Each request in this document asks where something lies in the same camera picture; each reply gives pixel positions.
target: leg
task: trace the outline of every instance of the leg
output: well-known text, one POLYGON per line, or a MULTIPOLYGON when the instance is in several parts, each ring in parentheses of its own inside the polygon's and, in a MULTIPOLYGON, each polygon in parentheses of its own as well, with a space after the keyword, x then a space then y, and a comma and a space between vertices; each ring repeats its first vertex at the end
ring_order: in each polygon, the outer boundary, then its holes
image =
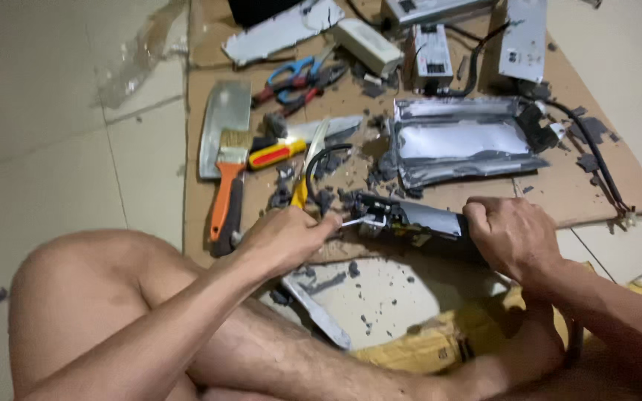
MULTIPOLYGON (((204 274, 165 242, 139 232, 80 232, 42 246, 12 286, 15 391, 26 391, 204 274)), ((188 375, 199 385, 289 400, 442 400, 464 395, 460 385, 467 380, 505 368, 502 358, 480 360, 485 363, 463 368, 459 379, 390 372, 345 357, 249 300, 201 345, 188 375)), ((483 388, 504 391, 513 384, 510 376, 483 388)), ((188 378, 178 387, 192 394, 188 378)))

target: knee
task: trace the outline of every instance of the knee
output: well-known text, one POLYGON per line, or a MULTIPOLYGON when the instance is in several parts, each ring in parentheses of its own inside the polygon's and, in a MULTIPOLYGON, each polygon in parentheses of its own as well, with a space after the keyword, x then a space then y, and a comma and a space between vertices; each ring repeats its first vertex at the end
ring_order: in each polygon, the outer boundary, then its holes
POLYGON ((70 273, 102 273, 130 278, 152 252, 177 254, 170 244, 144 232, 80 231, 45 242, 29 253, 12 280, 12 292, 31 280, 55 280, 70 273))

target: screwdriver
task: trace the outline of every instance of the screwdriver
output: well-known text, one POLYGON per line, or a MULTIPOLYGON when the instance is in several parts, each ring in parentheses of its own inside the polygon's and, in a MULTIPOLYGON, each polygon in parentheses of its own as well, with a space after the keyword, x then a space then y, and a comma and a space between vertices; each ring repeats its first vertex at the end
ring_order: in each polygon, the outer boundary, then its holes
POLYGON ((249 167, 252 170, 259 170, 270 164, 289 159, 304 150, 306 150, 306 142, 302 139, 292 143, 277 143, 252 153, 249 156, 249 167))

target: cardboard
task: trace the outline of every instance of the cardboard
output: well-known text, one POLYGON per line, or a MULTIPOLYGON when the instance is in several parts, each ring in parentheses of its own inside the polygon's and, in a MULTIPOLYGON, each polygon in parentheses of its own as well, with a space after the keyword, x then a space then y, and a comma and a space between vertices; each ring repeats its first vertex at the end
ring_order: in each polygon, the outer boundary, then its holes
MULTIPOLYGON (((353 13, 347 5, 338 1, 352 17, 353 13)), ((368 16, 377 14, 379 1, 367 0, 360 3, 361 10, 368 16)), ((188 78, 188 166, 185 186, 185 232, 184 251, 202 266, 209 266, 213 259, 209 256, 209 244, 206 238, 208 215, 215 196, 214 182, 201 182, 197 178, 196 165, 200 146, 202 121, 205 115, 207 96, 215 81, 220 79, 240 79, 252 82, 253 92, 261 90, 271 72, 279 66, 278 63, 257 63, 241 71, 232 71, 231 63, 220 49, 222 41, 238 28, 233 26, 229 6, 225 1, 192 2, 191 35, 198 42, 191 46, 191 62, 196 67, 189 73, 188 78)), ((480 36, 484 35, 490 24, 489 16, 483 16, 461 23, 463 28, 480 36)), ((452 66, 455 71, 463 55, 469 55, 474 43, 459 37, 454 32, 447 32, 450 44, 452 66)), ((328 35, 319 35, 308 41, 299 43, 295 49, 285 50, 284 57, 296 53, 299 57, 317 54, 326 44, 328 35)), ((343 50, 337 51, 343 57, 343 50)), ((464 87, 467 78, 453 82, 453 88, 464 87)), ((601 108, 593 99, 571 64, 561 52, 547 51, 545 63, 545 79, 552 83, 551 89, 557 101, 570 108, 583 105, 588 109, 588 116, 595 116, 613 130, 611 122, 603 114, 601 108)), ((321 97, 316 97, 311 103, 297 114, 292 115, 289 123, 303 123, 325 117, 362 114, 365 109, 374 114, 392 114, 394 98, 415 97, 412 92, 399 89, 388 90, 377 98, 362 96, 362 88, 353 82, 350 74, 344 75, 334 87, 321 97)), ((252 111, 250 129, 263 135, 260 123, 264 113, 279 109, 275 102, 268 102, 257 110, 252 111)), ((552 111, 556 120, 566 118, 559 111, 552 111)), ((374 158, 377 158, 388 147, 379 132, 368 128, 362 123, 361 129, 355 133, 350 142, 358 146, 352 158, 336 172, 334 177, 323 181, 322 185, 334 188, 364 188, 367 168, 374 158)), ((581 142, 570 141, 564 144, 571 151, 550 149, 542 153, 549 160, 551 167, 541 169, 536 174, 525 176, 501 176, 496 178, 471 178, 450 183, 442 183, 425 189, 424 198, 419 202, 436 208, 449 208, 459 212, 469 196, 524 196, 532 203, 540 205, 558 223, 560 227, 568 227, 578 223, 603 221, 616 217, 616 209, 606 197, 605 188, 592 186, 589 180, 592 174, 584 173, 575 164, 581 152, 589 152, 588 147, 581 142), (526 194, 523 189, 533 186, 534 189, 526 194)), ((642 168, 636 157, 625 142, 614 143, 607 136, 599 149, 609 166, 613 179, 618 186, 623 199, 628 205, 635 205, 637 212, 642 213, 642 168)), ((300 169, 303 156, 293 159, 300 169)), ((242 229, 246 230, 263 214, 267 201, 275 186, 276 170, 273 167, 249 172, 245 178, 245 196, 243 203, 242 229)), ((352 235, 344 241, 330 241, 313 261, 330 262, 347 260, 360 256, 378 255, 379 248, 370 242, 363 243, 352 235)))

